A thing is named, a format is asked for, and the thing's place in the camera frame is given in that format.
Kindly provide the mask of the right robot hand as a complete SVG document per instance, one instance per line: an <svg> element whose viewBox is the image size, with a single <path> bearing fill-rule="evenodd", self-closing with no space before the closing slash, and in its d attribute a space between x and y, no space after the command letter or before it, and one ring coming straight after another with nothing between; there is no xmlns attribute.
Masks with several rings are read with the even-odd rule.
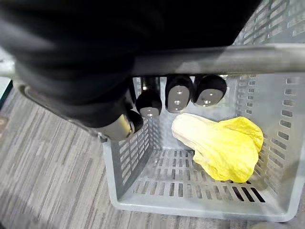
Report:
<svg viewBox="0 0 305 229"><path fill-rule="evenodd" d="M258 0L3 0L0 45L66 119L124 140L143 124L131 71L145 51L231 45Z"/></svg>

